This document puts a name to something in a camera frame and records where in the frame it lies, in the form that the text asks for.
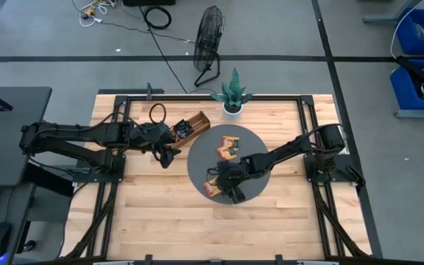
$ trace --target gray floor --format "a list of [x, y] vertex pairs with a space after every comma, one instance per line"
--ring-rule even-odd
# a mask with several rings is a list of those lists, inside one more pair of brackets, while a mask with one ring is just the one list
[[[87, 0], [75, 0], [78, 7]], [[334, 56], [389, 56], [393, 26], [365, 25], [366, 14], [390, 13], [402, 1], [319, 0]], [[216, 4], [227, 16], [219, 53], [324, 56], [314, 11], [307, 0], [177, 0], [167, 7], [173, 23], [164, 32], [195, 39], [203, 10]], [[139, 15], [137, 9], [129, 9]], [[103, 17], [146, 29], [121, 10]], [[167, 55], [193, 54], [190, 43], [158, 38]], [[395, 43], [395, 52], [400, 46]], [[7, 0], [0, 12], [0, 56], [159, 55], [151, 36], [111, 26], [82, 28], [70, 0]], [[171, 62], [192, 91], [192, 62]], [[326, 63], [224, 61], [222, 75], [205, 87], [219, 90], [236, 67], [243, 85], [255, 93], [333, 93]], [[336, 70], [361, 156], [370, 202], [385, 258], [424, 261], [424, 120], [397, 120], [389, 81], [394, 63], [337, 63]], [[54, 89], [46, 120], [87, 123], [101, 88], [143, 88], [151, 82], [167, 93], [182, 93], [164, 62], [0, 63], [0, 86], [45, 85]], [[44, 155], [47, 163], [69, 163]], [[42, 197], [49, 196], [42, 192]], [[35, 225], [49, 233], [33, 256], [55, 257], [63, 226]]]

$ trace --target black fan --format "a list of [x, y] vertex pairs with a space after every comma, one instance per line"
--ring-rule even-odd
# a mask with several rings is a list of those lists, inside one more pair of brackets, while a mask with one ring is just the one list
[[[222, 32], [222, 12], [216, 6], [208, 7], [200, 21], [199, 31], [197, 31], [196, 47], [194, 48], [194, 67], [202, 72], [196, 82], [194, 82], [196, 87], [199, 87], [205, 82], [214, 80], [220, 75], [220, 56], [217, 54], [217, 49], [219, 48]], [[217, 75], [199, 82], [205, 72], [211, 70], [214, 59], [217, 59]]]

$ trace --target green leaves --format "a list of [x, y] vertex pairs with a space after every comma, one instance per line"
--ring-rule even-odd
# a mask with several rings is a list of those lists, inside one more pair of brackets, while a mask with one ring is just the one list
[[239, 73], [236, 68], [233, 69], [230, 85], [222, 83], [222, 95], [213, 93], [211, 97], [215, 100], [224, 102], [230, 107], [240, 107], [242, 104], [251, 100], [252, 94], [243, 95], [245, 87], [240, 86]]

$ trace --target blue storage bin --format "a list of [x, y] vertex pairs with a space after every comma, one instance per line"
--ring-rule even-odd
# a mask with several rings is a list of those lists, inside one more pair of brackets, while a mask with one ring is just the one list
[[[424, 69], [424, 60], [410, 60], [411, 63]], [[401, 110], [424, 110], [424, 99], [417, 95], [415, 86], [408, 71], [402, 67], [390, 76], [394, 92]]]
[[424, 55], [424, 39], [418, 35], [417, 26], [424, 26], [424, 10], [413, 10], [398, 27], [397, 36], [406, 54]]

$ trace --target wooden tabletop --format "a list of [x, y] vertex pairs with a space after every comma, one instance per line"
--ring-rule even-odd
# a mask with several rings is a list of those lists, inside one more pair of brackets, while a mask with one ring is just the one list
[[[313, 96], [319, 125], [339, 122], [332, 96]], [[97, 96], [91, 124], [113, 111], [115, 97]], [[138, 123], [148, 122], [154, 103], [134, 102], [130, 116]], [[225, 123], [219, 102], [161, 103], [168, 111], [169, 126], [200, 110], [211, 126]], [[305, 111], [311, 128], [307, 107]], [[158, 108], [153, 119], [160, 120], [162, 115]], [[297, 104], [289, 101], [251, 101], [236, 124], [252, 130], [268, 150], [302, 134]], [[117, 193], [108, 259], [142, 260], [146, 254], [155, 260], [272, 260], [277, 254], [292, 260], [323, 258], [315, 202], [302, 156], [276, 165], [260, 196], [239, 205], [222, 205], [201, 195], [189, 180], [186, 164], [193, 142], [181, 148], [168, 169], [162, 169], [151, 153], [125, 152], [125, 176]], [[86, 146], [99, 149], [95, 144]], [[363, 251], [370, 253], [356, 190], [350, 183], [331, 185], [342, 226]], [[91, 224], [97, 186], [88, 184], [73, 198], [62, 255], [73, 249]], [[336, 254], [333, 231], [329, 224], [327, 227], [332, 253]]]

